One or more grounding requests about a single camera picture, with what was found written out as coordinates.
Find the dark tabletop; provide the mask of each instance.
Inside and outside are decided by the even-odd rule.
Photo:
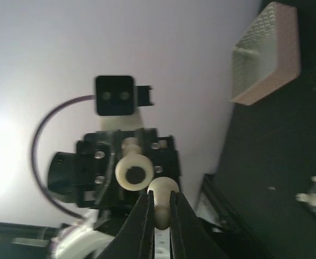
[[[316,259],[316,218],[295,200],[316,175],[316,1],[278,2],[298,8],[302,73],[235,105],[214,182],[276,258]]]

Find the white wall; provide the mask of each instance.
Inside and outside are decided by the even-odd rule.
[[[176,137],[194,203],[202,174],[216,168],[231,114],[231,47],[259,2],[0,0],[0,221],[70,222],[38,192],[28,146],[42,116],[92,94],[99,74],[130,74],[154,87],[145,126]],[[91,102],[54,118],[39,146],[42,177],[53,152],[73,151],[98,129]]]

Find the screw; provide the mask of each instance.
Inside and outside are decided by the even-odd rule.
[[[100,175],[100,176],[97,176],[94,180],[94,182],[97,184],[97,185],[101,185],[105,180],[105,177]]]
[[[163,168],[161,166],[154,166],[154,171],[157,173],[157,174],[160,174],[163,172]]]
[[[110,100],[111,99],[111,93],[105,92],[105,93],[103,93],[102,97],[103,97],[103,100],[106,100],[106,101]]]
[[[128,100],[129,99],[129,93],[128,92],[122,92],[119,96],[122,100]]]
[[[155,150],[157,150],[157,149],[159,149],[160,148],[160,144],[159,143],[152,143],[152,149],[155,149]]]
[[[105,153],[103,151],[97,151],[97,152],[95,152],[94,157],[96,159],[104,158],[105,157]]]

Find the black cable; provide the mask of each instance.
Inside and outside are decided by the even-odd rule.
[[[76,104],[76,103],[80,103],[82,101],[88,101],[88,100],[94,100],[95,96],[91,95],[91,96],[82,96],[82,97],[78,97],[78,98],[74,98],[71,99],[69,101],[66,101],[60,105],[58,105],[57,107],[55,107],[53,110],[51,110],[46,116],[45,118],[40,122],[40,124],[38,125],[35,133],[34,133],[34,137],[33,137],[33,141],[31,144],[31,150],[30,150],[30,163],[31,163],[31,169],[32,169],[32,174],[33,174],[33,178],[36,181],[36,184],[38,185],[38,188],[40,189],[40,191],[42,192],[42,194],[44,195],[44,197],[53,205],[55,206],[57,209],[59,209],[60,211],[68,214],[69,216],[72,217],[76,217],[78,219],[83,219],[82,215],[79,215],[75,212],[72,212],[66,208],[64,208],[63,206],[61,206],[60,204],[58,204],[50,195],[49,195],[49,191],[48,189],[43,186],[43,183],[41,182],[40,178],[39,178],[39,172],[38,172],[38,166],[37,166],[37,146],[38,146],[38,141],[39,138],[43,132],[44,127],[46,126],[46,124],[49,122],[50,119],[52,119],[52,117],[54,115],[56,115],[59,111],[61,111],[64,108],[67,108],[68,106],[72,105],[72,104]]]

